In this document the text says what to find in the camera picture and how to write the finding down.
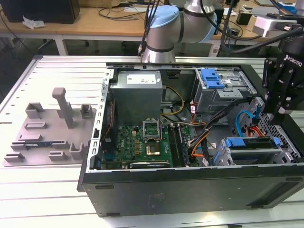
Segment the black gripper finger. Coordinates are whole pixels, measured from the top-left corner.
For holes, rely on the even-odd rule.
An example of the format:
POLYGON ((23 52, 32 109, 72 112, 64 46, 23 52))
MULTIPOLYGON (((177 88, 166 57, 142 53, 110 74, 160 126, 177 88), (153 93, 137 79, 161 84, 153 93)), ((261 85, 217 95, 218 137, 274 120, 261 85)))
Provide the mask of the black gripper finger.
POLYGON ((304 110, 304 71, 286 70, 278 80, 280 92, 275 113, 275 124, 281 124, 292 111, 304 110))
POLYGON ((277 82, 276 59, 266 58, 262 77, 262 87, 266 90, 263 113, 270 114, 268 123, 278 124, 278 108, 280 89, 277 82))

